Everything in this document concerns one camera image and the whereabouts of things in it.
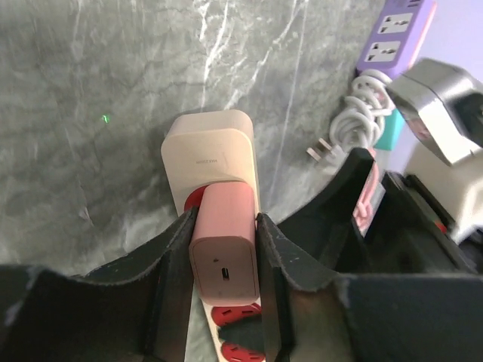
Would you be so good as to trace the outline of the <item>salmon plug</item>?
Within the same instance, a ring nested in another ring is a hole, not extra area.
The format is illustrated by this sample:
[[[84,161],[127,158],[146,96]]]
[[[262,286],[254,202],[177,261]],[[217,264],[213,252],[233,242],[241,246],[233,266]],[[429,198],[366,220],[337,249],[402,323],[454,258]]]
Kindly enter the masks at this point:
[[[259,298],[252,188],[214,183],[202,196],[189,257],[202,301],[212,306],[250,305]]]

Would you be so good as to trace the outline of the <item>teal power strip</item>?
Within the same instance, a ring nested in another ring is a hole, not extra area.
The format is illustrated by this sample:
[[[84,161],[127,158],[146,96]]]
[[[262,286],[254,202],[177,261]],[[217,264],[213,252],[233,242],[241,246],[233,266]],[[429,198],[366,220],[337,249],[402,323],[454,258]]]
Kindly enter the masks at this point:
[[[375,144],[375,149],[392,151],[398,142],[401,130],[404,127],[405,120],[401,113],[394,109],[392,114],[385,117],[385,127],[383,134]]]

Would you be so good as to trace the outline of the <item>beige power strip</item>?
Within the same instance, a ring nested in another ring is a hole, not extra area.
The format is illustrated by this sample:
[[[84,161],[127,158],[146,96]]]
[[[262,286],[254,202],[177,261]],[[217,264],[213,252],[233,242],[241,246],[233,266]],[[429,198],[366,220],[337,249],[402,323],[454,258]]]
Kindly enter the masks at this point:
[[[211,184],[243,182],[253,190],[256,219],[260,197],[254,129],[252,120],[244,112],[226,110],[181,115],[162,143],[161,157],[178,214],[199,209],[203,193]],[[264,359],[263,354],[223,342],[218,336],[224,323],[260,313],[260,297],[242,306],[202,303],[218,361]]]

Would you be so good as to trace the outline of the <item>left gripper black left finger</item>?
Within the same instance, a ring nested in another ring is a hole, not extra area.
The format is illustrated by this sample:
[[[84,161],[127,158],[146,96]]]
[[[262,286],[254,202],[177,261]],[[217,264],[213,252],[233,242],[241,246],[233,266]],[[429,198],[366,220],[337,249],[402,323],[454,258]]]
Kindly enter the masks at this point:
[[[1,268],[3,361],[182,361],[197,212],[85,276]]]

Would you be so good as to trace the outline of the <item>purple power strip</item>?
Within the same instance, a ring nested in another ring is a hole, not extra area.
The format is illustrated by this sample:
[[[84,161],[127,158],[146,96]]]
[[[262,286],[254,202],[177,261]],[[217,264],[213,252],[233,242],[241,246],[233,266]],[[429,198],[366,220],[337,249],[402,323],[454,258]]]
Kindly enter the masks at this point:
[[[435,15],[434,0],[387,0],[356,64],[397,78],[417,59]]]

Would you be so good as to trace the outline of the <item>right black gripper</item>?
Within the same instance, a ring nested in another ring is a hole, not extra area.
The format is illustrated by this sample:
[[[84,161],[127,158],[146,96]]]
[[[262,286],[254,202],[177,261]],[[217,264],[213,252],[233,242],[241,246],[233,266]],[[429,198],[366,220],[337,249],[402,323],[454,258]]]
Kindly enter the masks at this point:
[[[468,253],[450,238],[454,218],[418,176],[387,172],[384,195],[366,232],[351,208],[374,159],[353,149],[335,177],[278,228],[329,269],[342,273],[477,273]]]

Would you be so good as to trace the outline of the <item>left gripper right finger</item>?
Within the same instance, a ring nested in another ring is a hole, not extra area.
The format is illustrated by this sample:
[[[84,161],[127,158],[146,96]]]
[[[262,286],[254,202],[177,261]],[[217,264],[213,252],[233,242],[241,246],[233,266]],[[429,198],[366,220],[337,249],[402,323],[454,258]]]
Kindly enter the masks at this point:
[[[482,278],[339,274],[257,218],[268,361],[480,361]]]

